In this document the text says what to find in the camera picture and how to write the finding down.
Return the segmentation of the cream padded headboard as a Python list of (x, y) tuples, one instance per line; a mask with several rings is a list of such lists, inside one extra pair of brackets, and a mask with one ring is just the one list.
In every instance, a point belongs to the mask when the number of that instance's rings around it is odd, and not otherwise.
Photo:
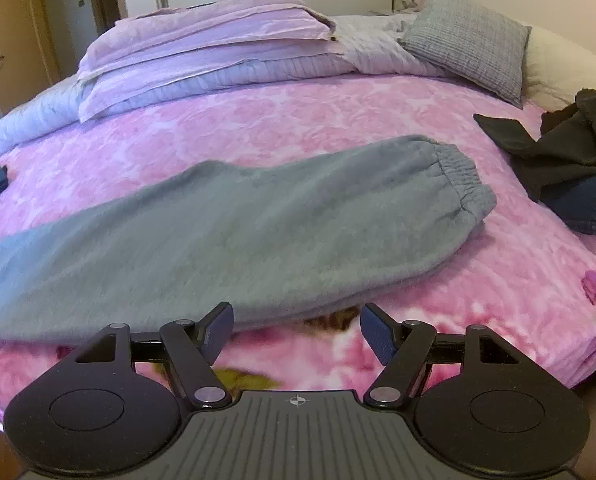
[(523, 62), (523, 96), (554, 112), (571, 105), (583, 89), (596, 90), (596, 55), (550, 30), (532, 26)]

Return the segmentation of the grey sweatpants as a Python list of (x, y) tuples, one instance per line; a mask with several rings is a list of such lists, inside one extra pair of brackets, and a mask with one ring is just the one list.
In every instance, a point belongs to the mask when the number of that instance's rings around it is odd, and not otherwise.
[(435, 272), (496, 197), (452, 144), (401, 136), (270, 168), (206, 160), (0, 239), (0, 339), (72, 344), (232, 304), (301, 321)]

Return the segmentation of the blue jeans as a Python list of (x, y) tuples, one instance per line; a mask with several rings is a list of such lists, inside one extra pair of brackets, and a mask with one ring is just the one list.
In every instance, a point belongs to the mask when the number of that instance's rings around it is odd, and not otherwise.
[(572, 231), (596, 235), (596, 176), (545, 186), (542, 202)]

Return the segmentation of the grey striped pillow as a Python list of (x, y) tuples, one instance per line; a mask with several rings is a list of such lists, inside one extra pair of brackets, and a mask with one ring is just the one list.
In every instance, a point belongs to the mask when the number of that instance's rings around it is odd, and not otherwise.
[(522, 107), (523, 63), (532, 28), (468, 0), (423, 0), (404, 48)]

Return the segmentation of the black garment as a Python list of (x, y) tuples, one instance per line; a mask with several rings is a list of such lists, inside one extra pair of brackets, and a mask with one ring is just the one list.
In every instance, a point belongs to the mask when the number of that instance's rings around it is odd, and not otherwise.
[(573, 104), (543, 114), (537, 140), (516, 119), (480, 114), (473, 119), (509, 156), (511, 169), (534, 202), (548, 186), (596, 177), (596, 90), (583, 89)]

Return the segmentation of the wooden door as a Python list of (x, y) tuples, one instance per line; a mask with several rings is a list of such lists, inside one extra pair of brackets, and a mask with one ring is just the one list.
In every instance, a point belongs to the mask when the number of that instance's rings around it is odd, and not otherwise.
[(0, 114), (59, 79), (42, 0), (0, 0)]

